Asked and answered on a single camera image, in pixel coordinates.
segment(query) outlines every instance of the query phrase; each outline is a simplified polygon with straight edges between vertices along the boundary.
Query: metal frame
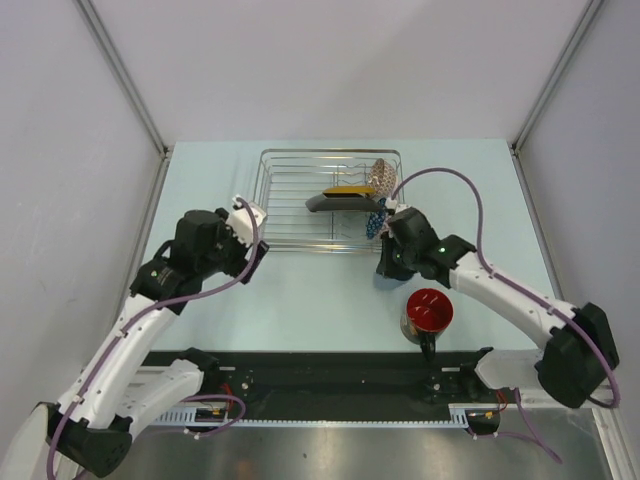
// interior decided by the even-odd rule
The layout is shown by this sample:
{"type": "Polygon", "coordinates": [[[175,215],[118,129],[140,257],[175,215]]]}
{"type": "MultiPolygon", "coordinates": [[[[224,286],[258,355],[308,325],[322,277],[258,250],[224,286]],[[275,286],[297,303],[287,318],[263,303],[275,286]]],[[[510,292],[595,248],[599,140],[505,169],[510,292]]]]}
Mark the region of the metal frame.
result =
{"type": "Polygon", "coordinates": [[[164,157],[167,152],[167,147],[160,136],[160,132],[158,131],[153,118],[151,118],[151,114],[149,113],[147,106],[142,100],[140,92],[138,91],[135,83],[133,83],[131,75],[129,75],[129,71],[125,67],[113,40],[111,40],[111,36],[104,26],[96,7],[93,5],[91,0],[73,0],[73,3],[78,7],[80,15],[84,19],[91,36],[93,36],[93,39],[96,41],[107,65],[109,65],[109,68],[113,72],[118,84],[122,88],[124,96],[127,98],[133,108],[133,111],[142,122],[142,125],[149,136],[149,140],[151,140],[151,143],[155,146],[158,154],[161,157],[164,157]]]}
{"type": "MultiPolygon", "coordinates": [[[[100,19],[100,16],[93,5],[91,0],[73,0],[78,10],[86,22],[87,28],[96,41],[98,48],[100,49],[105,61],[109,68],[113,72],[118,84],[121,86],[123,94],[131,104],[135,114],[142,122],[149,140],[156,148],[161,158],[161,163],[154,180],[153,188],[151,190],[145,217],[141,223],[138,231],[138,242],[135,251],[133,252],[131,261],[129,276],[134,274],[137,266],[140,262],[146,242],[151,229],[151,224],[155,211],[157,209],[160,193],[164,184],[164,179],[167,173],[167,167],[170,159],[170,150],[165,145],[162,137],[147,109],[140,92],[136,88],[127,68],[122,61],[108,31],[100,19]]],[[[545,82],[545,85],[538,95],[534,105],[532,106],[527,118],[524,121],[522,128],[520,129],[517,137],[513,140],[512,157],[514,162],[514,168],[516,170],[518,180],[525,197],[527,208],[531,216],[531,220],[534,226],[536,237],[538,239],[544,262],[551,279],[554,293],[558,298],[562,298],[562,288],[558,280],[558,275],[554,267],[552,255],[549,250],[548,243],[546,241],[544,231],[540,225],[540,220],[536,212],[535,203],[531,197],[531,193],[527,184],[526,176],[523,173],[520,163],[519,153],[529,138],[533,128],[540,119],[545,108],[553,98],[555,91],[557,90],[563,76],[570,68],[571,62],[576,56],[576,53],[580,46],[583,44],[586,35],[594,25],[603,7],[606,5],[607,0],[590,0],[585,7],[581,18],[577,22],[574,30],[572,31],[567,43],[563,47],[563,50],[552,68],[552,71],[545,82]]],[[[528,407],[531,406],[545,406],[544,400],[538,399],[537,393],[531,392],[533,395],[530,397],[531,402],[528,403],[528,407]]],[[[634,452],[629,449],[630,440],[625,430],[621,414],[619,410],[607,411],[601,409],[593,409],[595,421],[600,432],[600,439],[603,448],[606,452],[607,460],[611,473],[615,480],[629,480],[632,478],[640,478],[638,472],[640,472],[635,458],[634,452]]]]}
{"type": "Polygon", "coordinates": [[[556,60],[555,65],[551,69],[551,73],[549,74],[542,91],[529,111],[529,114],[524,121],[524,125],[520,129],[518,136],[513,141],[513,149],[516,153],[520,152],[522,146],[527,141],[527,138],[529,138],[533,127],[535,127],[537,121],[540,119],[542,113],[549,104],[549,101],[553,98],[553,94],[558,89],[560,81],[570,67],[571,61],[576,56],[576,53],[583,44],[587,33],[591,30],[591,27],[595,23],[606,3],[607,0],[590,0],[582,11],[582,15],[571,32],[567,43],[564,45],[558,60],[556,60]]]}

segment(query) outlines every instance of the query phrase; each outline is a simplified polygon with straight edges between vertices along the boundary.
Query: light blue table surface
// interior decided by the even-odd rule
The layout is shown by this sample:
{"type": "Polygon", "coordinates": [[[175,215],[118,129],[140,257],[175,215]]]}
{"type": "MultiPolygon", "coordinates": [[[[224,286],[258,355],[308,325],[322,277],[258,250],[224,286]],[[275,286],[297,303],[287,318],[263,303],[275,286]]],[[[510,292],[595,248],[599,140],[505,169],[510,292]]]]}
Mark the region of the light blue table surface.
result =
{"type": "MultiPolygon", "coordinates": [[[[396,149],[404,176],[430,166],[465,173],[485,205],[485,253],[537,290],[551,284],[516,172],[503,140],[358,140],[178,143],[151,230],[145,261],[173,238],[187,210],[230,209],[231,198],[253,197],[258,160],[266,148],[396,149]]],[[[455,233],[475,243],[477,210],[457,178],[433,174],[410,182],[406,202],[420,208],[441,237],[455,233]]],[[[270,252],[251,283],[189,303],[155,350],[197,347],[229,351],[416,351],[399,320],[408,296],[444,287],[422,278],[390,289],[374,278],[377,255],[270,252]]],[[[228,281],[216,275],[206,289],[228,281]]],[[[455,315],[439,350],[534,348],[524,334],[477,301],[451,290],[455,315]]]]}

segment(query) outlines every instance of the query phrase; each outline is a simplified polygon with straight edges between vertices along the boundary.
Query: red mug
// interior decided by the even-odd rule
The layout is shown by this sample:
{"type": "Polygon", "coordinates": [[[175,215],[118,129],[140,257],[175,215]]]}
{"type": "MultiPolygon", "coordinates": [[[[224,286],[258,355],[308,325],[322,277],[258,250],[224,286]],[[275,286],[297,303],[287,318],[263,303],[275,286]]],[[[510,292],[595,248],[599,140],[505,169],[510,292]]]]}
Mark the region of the red mug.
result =
{"type": "Polygon", "coordinates": [[[413,292],[400,322],[402,333],[419,344],[428,361],[436,354],[436,339],[453,320],[451,300],[439,290],[422,288],[413,292]]]}

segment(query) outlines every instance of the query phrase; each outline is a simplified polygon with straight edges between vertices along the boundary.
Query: stainless steel surface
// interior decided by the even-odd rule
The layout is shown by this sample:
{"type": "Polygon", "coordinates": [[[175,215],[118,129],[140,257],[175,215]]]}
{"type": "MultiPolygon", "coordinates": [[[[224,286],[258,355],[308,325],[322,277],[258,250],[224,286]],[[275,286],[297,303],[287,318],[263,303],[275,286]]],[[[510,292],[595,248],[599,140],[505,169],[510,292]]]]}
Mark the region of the stainless steel surface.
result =
{"type": "MultiPolygon", "coordinates": [[[[531,412],[563,457],[504,438],[477,440],[462,430],[232,428],[195,441],[151,431],[136,441],[110,480],[603,480],[611,479],[589,410],[531,412]]],[[[524,432],[515,411],[505,430],[524,432]]]]}
{"type": "Polygon", "coordinates": [[[527,141],[531,130],[540,118],[540,115],[542,115],[542,112],[544,112],[545,107],[549,103],[549,100],[551,100],[553,93],[556,91],[558,83],[562,79],[562,76],[569,67],[571,60],[574,58],[576,52],[580,48],[580,45],[582,45],[585,36],[589,32],[591,26],[594,24],[598,14],[601,12],[602,7],[606,2],[607,0],[590,0],[585,7],[580,20],[576,24],[576,27],[571,33],[571,36],[562,49],[560,57],[551,69],[549,78],[542,88],[540,95],[538,95],[538,98],[533,104],[533,107],[529,111],[524,125],[520,129],[520,133],[518,133],[518,136],[513,141],[516,152],[519,152],[522,149],[524,143],[527,141]]]}
{"type": "Polygon", "coordinates": [[[131,75],[127,71],[118,50],[109,35],[96,7],[93,5],[91,0],[74,0],[74,3],[78,7],[82,18],[85,20],[91,35],[95,39],[98,48],[102,52],[104,59],[106,60],[109,68],[113,72],[116,80],[122,87],[122,90],[127,97],[127,100],[133,107],[133,110],[138,115],[138,118],[142,122],[142,125],[149,136],[149,139],[156,147],[158,154],[164,157],[164,153],[166,151],[166,147],[162,138],[160,136],[160,132],[158,131],[155,123],[153,122],[153,118],[149,114],[149,110],[146,105],[142,101],[142,96],[140,92],[136,88],[133,80],[131,79],[131,75]]]}
{"type": "Polygon", "coordinates": [[[562,285],[560,285],[558,272],[556,271],[556,267],[553,264],[553,257],[551,256],[551,251],[549,250],[549,243],[547,242],[547,238],[544,235],[544,230],[542,229],[542,224],[540,223],[540,217],[538,216],[536,205],[533,201],[533,197],[531,196],[531,190],[529,189],[527,177],[522,170],[520,155],[514,150],[511,150],[511,158],[513,159],[513,166],[516,170],[516,175],[518,175],[518,181],[520,182],[520,188],[522,189],[524,201],[527,204],[527,210],[529,210],[529,216],[531,217],[533,230],[536,234],[536,238],[538,239],[538,245],[540,245],[542,260],[544,261],[544,266],[547,268],[547,274],[549,275],[549,281],[551,282],[551,287],[553,288],[553,294],[556,296],[556,298],[564,300],[565,297],[562,292],[562,285]]]}
{"type": "MultiPolygon", "coordinates": [[[[380,240],[366,237],[369,213],[315,212],[305,202],[329,187],[365,185],[378,159],[402,180],[396,150],[269,149],[262,152],[253,200],[267,211],[264,239],[276,251],[371,253],[380,240]]],[[[404,201],[400,192],[399,200],[404,201]]]]}

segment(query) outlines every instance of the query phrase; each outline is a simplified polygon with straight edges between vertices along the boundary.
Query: metal rack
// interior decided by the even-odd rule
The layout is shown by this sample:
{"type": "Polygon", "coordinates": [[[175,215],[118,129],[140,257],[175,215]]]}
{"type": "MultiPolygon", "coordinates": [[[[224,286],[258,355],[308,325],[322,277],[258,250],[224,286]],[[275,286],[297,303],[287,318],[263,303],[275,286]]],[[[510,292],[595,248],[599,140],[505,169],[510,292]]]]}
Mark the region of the metal rack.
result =
{"type": "MultiPolygon", "coordinates": [[[[267,212],[263,238],[275,251],[313,253],[377,253],[380,240],[369,240],[369,213],[311,213],[305,202],[323,190],[365,185],[376,160],[391,164],[402,181],[396,150],[267,149],[260,163],[253,201],[267,212]]],[[[404,202],[404,192],[398,194],[404,202]]]]}

